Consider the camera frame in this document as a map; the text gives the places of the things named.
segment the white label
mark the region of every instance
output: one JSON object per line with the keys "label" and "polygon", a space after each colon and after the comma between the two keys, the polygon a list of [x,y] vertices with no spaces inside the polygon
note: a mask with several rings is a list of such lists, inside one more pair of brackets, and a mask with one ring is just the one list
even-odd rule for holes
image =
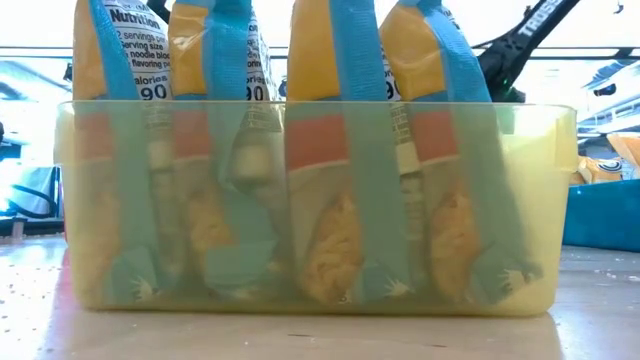
{"label": "white label", "polygon": [[458,29],[458,31],[462,31],[460,29],[460,25],[458,25],[458,23],[456,22],[456,18],[453,17],[453,13],[451,12],[451,10],[449,10],[448,8],[446,8],[445,6],[442,7],[442,11],[444,12],[444,14],[449,18],[449,21],[451,21],[453,23],[453,25],[456,27],[456,29]]}
{"label": "white label", "polygon": [[398,91],[398,83],[391,71],[389,60],[382,50],[382,64],[384,65],[384,78],[387,83],[387,100],[391,101],[391,117],[393,119],[393,131],[396,135],[396,155],[400,174],[408,174],[420,170],[420,161],[416,152],[416,146],[411,136],[409,116]]}
{"label": "white label", "polygon": [[258,19],[252,12],[247,40],[247,101],[273,101],[277,88],[271,74],[269,48],[262,39]]}
{"label": "white label", "polygon": [[527,20],[527,22],[518,30],[518,34],[533,36],[533,33],[538,30],[540,25],[542,25],[547,19],[549,15],[551,15],[558,5],[562,3],[563,0],[546,0],[536,12],[531,15],[531,18]]}
{"label": "white label", "polygon": [[618,160],[602,161],[598,164],[598,167],[608,173],[617,173],[622,171],[622,162]]}
{"label": "white label", "polygon": [[142,100],[171,99],[167,25],[137,0],[103,0]]}
{"label": "white label", "polygon": [[[258,19],[252,11],[247,40],[247,101],[277,101],[278,98],[278,89],[271,73],[269,47],[262,39]],[[251,106],[243,127],[262,131],[281,130],[280,122],[269,105]]]}

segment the yellow plastic container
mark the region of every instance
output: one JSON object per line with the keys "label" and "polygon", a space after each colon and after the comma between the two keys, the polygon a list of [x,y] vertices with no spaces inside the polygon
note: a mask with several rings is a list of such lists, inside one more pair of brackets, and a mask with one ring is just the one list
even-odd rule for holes
{"label": "yellow plastic container", "polygon": [[245,102],[62,104],[76,296],[91,309],[546,311],[575,111],[402,105],[415,151],[400,151],[397,103],[266,103],[283,125],[268,135],[241,125]]}

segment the table surface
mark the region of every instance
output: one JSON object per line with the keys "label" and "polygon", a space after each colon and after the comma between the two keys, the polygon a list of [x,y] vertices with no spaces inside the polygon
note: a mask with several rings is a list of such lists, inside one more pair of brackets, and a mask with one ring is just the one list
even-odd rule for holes
{"label": "table surface", "polygon": [[640,254],[565,248],[527,319],[106,313],[73,299],[60,238],[0,247],[0,359],[633,359]]}

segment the yellow packaging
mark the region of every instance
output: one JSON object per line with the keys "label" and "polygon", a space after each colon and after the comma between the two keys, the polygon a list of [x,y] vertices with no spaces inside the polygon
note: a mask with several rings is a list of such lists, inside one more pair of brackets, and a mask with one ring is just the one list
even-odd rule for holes
{"label": "yellow packaging", "polygon": [[[274,170],[282,158],[282,125],[266,103],[277,101],[278,93],[251,1],[178,0],[169,39],[177,100],[247,101],[185,105],[175,115],[176,123],[188,120],[211,137],[199,156],[184,159],[189,171],[177,172],[189,184],[182,200],[196,272],[217,298],[275,296],[270,279],[280,276],[282,233],[271,217],[283,211],[285,196]],[[247,218],[251,227],[243,224]],[[265,279],[269,284],[262,286]]]}
{"label": "yellow packaging", "polygon": [[570,185],[584,185],[584,178],[582,177],[582,174],[580,174],[579,172],[574,172],[573,174],[571,174],[571,180],[569,181]]}
{"label": "yellow packaging", "polygon": [[581,156],[578,172],[587,184],[620,181],[622,180],[622,163],[620,158],[599,160]]}
{"label": "yellow packaging", "polygon": [[[172,98],[167,24],[142,1],[79,0],[73,65],[74,100]],[[82,161],[73,168],[74,181],[91,194],[79,201],[95,201],[96,207],[69,209],[66,215],[74,220],[67,234],[76,249],[72,261],[93,265],[74,279],[88,303],[150,301],[172,288],[184,270],[184,247],[167,242],[181,237],[175,184],[165,171],[172,163],[169,124],[159,101],[135,111],[108,112],[91,102],[75,109],[74,126],[92,135],[78,141]],[[94,138],[94,131],[101,136]],[[139,136],[135,151],[125,145],[133,136]],[[127,150],[135,155],[125,156]],[[141,197],[125,195],[129,191]],[[104,231],[96,239],[91,229]],[[131,267],[135,271],[124,276]]]}
{"label": "yellow packaging", "polygon": [[[453,15],[441,1],[399,1],[382,23],[380,37],[402,100],[490,102],[477,59]],[[424,253],[435,289],[448,300],[493,302],[539,278],[538,269],[527,265],[530,261],[524,248],[524,230],[513,189],[498,175],[505,173],[499,146],[500,130],[495,120],[498,115],[490,111],[456,114],[446,107],[439,114],[411,115],[414,129],[418,124],[432,127],[424,129],[424,135],[419,136],[429,136],[425,143],[433,146],[431,154],[420,160],[424,208],[429,214],[425,221]],[[470,126],[467,131],[461,131],[455,117],[464,116],[477,117],[477,128],[470,130]],[[474,159],[479,153],[483,159]],[[482,183],[491,183],[491,190],[480,189]],[[489,204],[494,205],[495,212],[474,211],[479,207],[489,208]],[[484,229],[479,228],[478,223],[482,223]],[[499,271],[494,268],[491,273],[487,268],[497,268],[500,263],[509,271],[514,262],[504,259],[497,250],[493,254],[480,251],[499,246],[510,248],[508,252],[518,264],[518,271],[528,279],[508,291],[493,287],[495,280],[491,278],[499,276]]]}
{"label": "yellow packaging", "polygon": [[631,179],[640,179],[640,136],[637,134],[609,134],[607,140],[616,152],[633,166]]}
{"label": "yellow packaging", "polygon": [[[340,50],[336,50],[335,38],[348,37],[349,30],[341,27],[340,11],[336,9],[341,8],[349,13],[356,11],[353,9],[360,5],[349,0],[335,3],[328,0],[295,2],[287,76],[288,101],[349,100],[351,94],[342,93],[342,90],[348,87],[345,82],[353,81],[352,77],[357,71],[346,70],[349,73],[339,80],[338,63],[341,59],[337,56]],[[358,23],[358,29],[353,29],[354,34],[361,34],[360,40],[366,38],[363,42],[373,40],[379,43],[376,40],[378,35],[373,6],[359,9],[360,14],[366,13],[363,15],[366,18]],[[361,41],[356,42],[358,46],[352,48],[361,51]],[[370,53],[372,57],[367,57],[367,64],[361,64],[367,67],[373,62],[374,71],[379,71],[370,77],[371,83],[379,86],[376,94],[382,95],[381,99],[377,99],[399,101],[392,70],[383,51],[380,51],[380,45],[377,48],[372,45],[367,50],[374,50]],[[386,284],[384,281],[378,283],[380,289],[376,290],[377,294],[366,294],[361,290],[353,293],[358,288],[356,282],[363,276],[361,271],[367,259],[363,254],[363,247],[366,246],[362,243],[361,211],[358,211],[355,195],[358,189],[353,188],[355,185],[349,174],[351,159],[346,152],[348,141],[343,128],[345,114],[339,108],[334,108],[335,112],[331,113],[331,107],[328,106],[319,106],[317,115],[313,114],[310,110],[312,106],[308,104],[297,107],[292,103],[291,111],[287,111],[287,119],[291,120],[291,124],[286,148],[294,252],[300,286],[311,298],[326,304],[360,303],[366,298],[407,295],[410,285],[406,279],[401,279],[402,276],[394,275],[382,278]],[[416,145],[412,141],[412,130],[404,106],[385,105],[381,110],[391,120],[387,130],[395,138],[390,145],[395,149],[395,173],[399,173],[395,185],[400,185],[398,190],[401,188],[404,194],[404,198],[396,204],[404,208],[399,212],[406,212],[409,246],[415,247],[411,253],[419,256],[419,249],[423,246],[424,211]],[[296,113],[303,118],[312,116],[314,119],[298,122],[295,120]],[[398,248],[402,249],[402,240],[398,239],[398,243]],[[414,272],[417,273],[424,277],[424,269]]]}

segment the ramen noodle bag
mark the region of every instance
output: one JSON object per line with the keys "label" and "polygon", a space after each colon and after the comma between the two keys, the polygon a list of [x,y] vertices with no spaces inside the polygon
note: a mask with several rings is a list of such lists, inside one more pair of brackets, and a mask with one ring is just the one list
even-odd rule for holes
{"label": "ramen noodle bag", "polygon": [[[402,100],[491,101],[476,57],[440,0],[399,1],[380,37]],[[494,110],[454,106],[410,116],[434,287],[445,299],[493,304],[540,277],[507,183]],[[511,283],[513,273],[524,281]]]}
{"label": "ramen noodle bag", "polygon": [[[409,248],[422,237],[411,221],[419,201],[409,208],[420,179],[411,176],[417,161],[406,111],[383,103],[398,100],[392,79],[372,2],[296,1],[287,100],[381,101],[344,112],[335,104],[287,106],[296,271],[304,292],[321,303],[379,301],[414,289]],[[409,179],[401,182],[400,173]]]}
{"label": "ramen noodle bag", "polygon": [[620,156],[633,166],[629,178],[640,179],[640,137],[636,134],[609,134],[607,140]]}
{"label": "ramen noodle bag", "polygon": [[277,88],[251,1],[178,0],[169,39],[176,99],[253,102],[185,103],[180,113],[181,127],[208,134],[180,164],[196,271],[221,298],[275,296],[284,255],[272,218],[286,212],[283,171],[275,170],[282,127],[260,103],[277,100]]}
{"label": "ramen noodle bag", "polygon": [[578,172],[587,184],[620,181],[622,180],[622,162],[619,158],[599,160],[580,156]]}
{"label": "ramen noodle bag", "polygon": [[[167,25],[137,0],[79,0],[74,100],[171,99]],[[66,152],[66,229],[84,304],[128,305],[169,290],[185,263],[175,213],[171,119],[162,102],[76,102]]]}

